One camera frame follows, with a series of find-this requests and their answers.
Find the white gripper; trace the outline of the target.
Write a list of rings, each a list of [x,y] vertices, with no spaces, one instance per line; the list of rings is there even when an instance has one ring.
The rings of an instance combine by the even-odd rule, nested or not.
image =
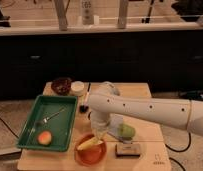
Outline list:
[[[102,140],[107,134],[106,131],[110,124],[110,115],[107,113],[93,111],[90,116],[90,121],[94,137],[97,140]]]

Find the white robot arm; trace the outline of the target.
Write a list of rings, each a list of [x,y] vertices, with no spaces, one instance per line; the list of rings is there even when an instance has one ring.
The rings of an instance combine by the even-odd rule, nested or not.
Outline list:
[[[107,130],[113,113],[203,136],[203,101],[123,97],[113,83],[103,82],[89,93],[88,105],[95,134]]]

